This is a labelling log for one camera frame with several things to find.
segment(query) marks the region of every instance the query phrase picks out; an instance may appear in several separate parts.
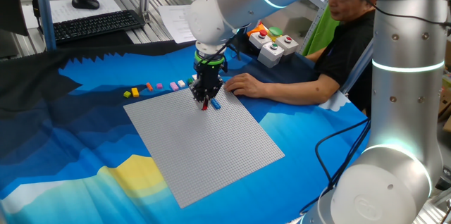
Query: green lego brick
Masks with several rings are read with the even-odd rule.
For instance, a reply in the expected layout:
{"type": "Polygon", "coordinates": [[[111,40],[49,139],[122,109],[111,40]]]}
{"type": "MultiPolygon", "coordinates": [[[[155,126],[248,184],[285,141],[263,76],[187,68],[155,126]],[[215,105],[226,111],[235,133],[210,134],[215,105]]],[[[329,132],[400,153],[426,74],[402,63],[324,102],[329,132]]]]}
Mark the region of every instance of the green lego brick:
{"type": "Polygon", "coordinates": [[[132,96],[132,93],[130,93],[129,91],[125,91],[124,97],[128,98],[128,97],[131,97],[131,96],[132,96]]]}

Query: blue fabric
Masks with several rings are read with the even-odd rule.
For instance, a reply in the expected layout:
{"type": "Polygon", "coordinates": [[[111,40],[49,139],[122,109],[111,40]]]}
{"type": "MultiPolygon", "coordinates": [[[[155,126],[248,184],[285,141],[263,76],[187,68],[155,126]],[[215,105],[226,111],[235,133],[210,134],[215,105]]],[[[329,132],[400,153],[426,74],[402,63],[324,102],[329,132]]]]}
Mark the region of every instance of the blue fabric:
{"type": "MultiPolygon", "coordinates": [[[[315,144],[327,135],[365,119],[351,103],[339,111],[318,106],[291,106],[266,99],[240,97],[240,101],[285,154],[275,163],[228,185],[212,195],[180,209],[166,188],[147,198],[129,200],[114,187],[115,181],[95,180],[103,166],[118,167],[132,155],[150,156],[123,106],[169,93],[170,82],[188,79],[193,69],[193,46],[165,56],[110,55],[103,60],[69,62],[59,73],[80,84],[70,94],[40,101],[32,110],[11,120],[0,120],[2,138],[13,140],[34,130],[26,143],[0,158],[0,199],[20,185],[73,180],[72,187],[37,197],[17,213],[6,213],[11,223],[284,223],[298,216],[317,197],[327,180],[314,153],[315,144]],[[163,90],[150,92],[163,83],[163,90]],[[126,99],[124,91],[138,87],[139,98],[126,99]],[[74,191],[87,188],[86,193],[74,191]],[[71,204],[59,204],[63,200],[71,204]],[[55,204],[51,211],[43,208],[55,204]]],[[[255,57],[242,60],[227,52],[227,80],[250,73],[263,82],[315,80],[312,64],[304,58],[268,69],[255,57]]],[[[321,156],[334,173],[344,161],[363,126],[325,142],[321,156]]]]}

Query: robotic arm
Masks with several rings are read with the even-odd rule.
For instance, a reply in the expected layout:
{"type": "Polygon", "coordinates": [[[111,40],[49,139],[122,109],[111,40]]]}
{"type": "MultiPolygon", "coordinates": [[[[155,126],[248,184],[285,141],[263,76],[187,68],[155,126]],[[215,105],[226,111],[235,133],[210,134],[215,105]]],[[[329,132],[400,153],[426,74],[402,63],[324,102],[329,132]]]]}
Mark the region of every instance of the robotic arm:
{"type": "MultiPolygon", "coordinates": [[[[218,54],[236,29],[294,1],[196,0],[188,17],[195,65],[208,66],[195,66],[194,98],[205,107],[221,87],[218,54]]],[[[391,15],[376,12],[368,148],[302,224],[411,224],[442,173],[436,116],[447,31],[437,23],[447,20],[447,0],[378,0],[378,7],[391,15]]]]}

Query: green button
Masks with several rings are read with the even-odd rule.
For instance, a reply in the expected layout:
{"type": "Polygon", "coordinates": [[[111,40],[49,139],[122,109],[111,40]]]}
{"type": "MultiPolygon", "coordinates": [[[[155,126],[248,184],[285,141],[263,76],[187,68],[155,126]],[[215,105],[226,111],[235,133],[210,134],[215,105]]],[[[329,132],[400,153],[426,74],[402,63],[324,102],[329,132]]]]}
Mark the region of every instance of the green button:
{"type": "Polygon", "coordinates": [[[275,37],[283,35],[283,31],[278,27],[270,27],[269,32],[275,37]]]}

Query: man's hand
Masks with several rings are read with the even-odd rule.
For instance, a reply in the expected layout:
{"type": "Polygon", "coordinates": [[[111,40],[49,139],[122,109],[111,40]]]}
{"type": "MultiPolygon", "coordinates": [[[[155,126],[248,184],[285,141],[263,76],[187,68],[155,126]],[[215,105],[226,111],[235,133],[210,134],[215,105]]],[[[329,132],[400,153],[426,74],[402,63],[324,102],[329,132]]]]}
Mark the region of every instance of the man's hand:
{"type": "Polygon", "coordinates": [[[228,80],[224,87],[227,92],[233,92],[234,95],[263,98],[266,86],[249,73],[243,73],[228,80]]]}

